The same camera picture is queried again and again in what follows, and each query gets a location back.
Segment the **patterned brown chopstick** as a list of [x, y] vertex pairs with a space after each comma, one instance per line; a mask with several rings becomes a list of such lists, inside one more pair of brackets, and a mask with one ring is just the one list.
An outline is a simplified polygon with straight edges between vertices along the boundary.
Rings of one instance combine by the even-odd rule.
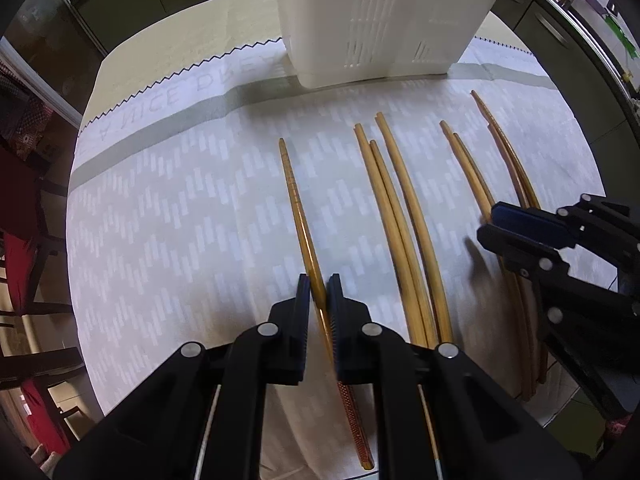
[[[316, 306], [318, 323], [323, 336], [324, 345], [328, 352], [332, 367], [334, 367], [333, 340], [328, 309], [326, 308], [326, 285], [324, 284], [320, 264], [318, 261], [314, 242], [306, 219], [302, 199], [299, 195], [294, 170], [288, 147], [283, 138], [278, 141], [280, 159], [282, 162], [288, 198], [290, 199], [292, 216], [298, 239], [300, 254], [302, 255], [306, 274], [310, 279], [311, 297]], [[369, 439], [364, 430], [360, 409], [352, 387], [344, 385], [339, 380], [336, 382], [337, 391], [347, 418], [350, 434], [356, 448], [359, 463], [364, 470], [371, 471], [374, 468], [374, 458]]]

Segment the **dark brown chopstick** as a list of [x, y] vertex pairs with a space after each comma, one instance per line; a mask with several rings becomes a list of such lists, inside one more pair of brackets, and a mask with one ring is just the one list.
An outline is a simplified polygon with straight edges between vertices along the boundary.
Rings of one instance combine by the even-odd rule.
[[[471, 91], [471, 96], [480, 111], [480, 114], [485, 118], [487, 122], [487, 128], [491, 133], [492, 138], [495, 141], [496, 147], [506, 164], [509, 176], [511, 178], [512, 185], [516, 196], [518, 196], [518, 203], [524, 209], [527, 208], [539, 208], [540, 203], [532, 182], [529, 180], [529, 176], [526, 174], [525, 168], [516, 154], [511, 142], [503, 131], [503, 128], [497, 122], [494, 114], [491, 113], [489, 107], [475, 91]], [[527, 322], [529, 329], [529, 341], [532, 344], [532, 350], [534, 352], [534, 372], [536, 383], [539, 385], [544, 384], [547, 381], [547, 368], [548, 368], [548, 350], [538, 339], [538, 314], [534, 307], [534, 295], [532, 285], [524, 282], [524, 278], [518, 280], [522, 286], [521, 296], [523, 297], [524, 304], [527, 311]]]
[[[523, 208], [537, 208], [539, 200], [532, 182], [530, 182], [524, 166], [518, 158], [518, 154], [516, 154], [510, 141], [499, 126], [489, 124], [488, 128], [506, 164], [518, 203]], [[520, 346], [522, 359], [522, 399], [529, 401], [536, 393], [540, 369], [533, 292], [529, 282], [521, 274], [509, 271], [504, 266], [503, 260], [500, 260], [500, 266], [503, 277], [506, 279], [509, 298], [513, 302], [515, 309], [518, 345]]]

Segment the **white patterned tablecloth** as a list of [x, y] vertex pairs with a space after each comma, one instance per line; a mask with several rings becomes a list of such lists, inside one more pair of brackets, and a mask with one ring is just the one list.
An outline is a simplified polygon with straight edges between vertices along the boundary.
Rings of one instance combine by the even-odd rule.
[[324, 275], [407, 333], [359, 145], [383, 115], [416, 190], [456, 343], [520, 391], [514, 313], [480, 210], [442, 134], [460, 136], [496, 200], [512, 182], [478, 104], [506, 132], [545, 210], [602, 194], [573, 113], [533, 55], [473, 40], [445, 78], [307, 90], [279, 41], [145, 90], [82, 129], [70, 175], [70, 293], [91, 385], [111, 411], [180, 344], [232, 341], [291, 297], [304, 265], [281, 158], [290, 156]]

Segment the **white plastic utensil holder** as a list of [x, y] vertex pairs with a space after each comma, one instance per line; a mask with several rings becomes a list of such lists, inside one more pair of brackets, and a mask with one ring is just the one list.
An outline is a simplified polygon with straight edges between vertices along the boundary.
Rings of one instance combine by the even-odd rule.
[[308, 89], [441, 75], [496, 0], [277, 0], [282, 39]]

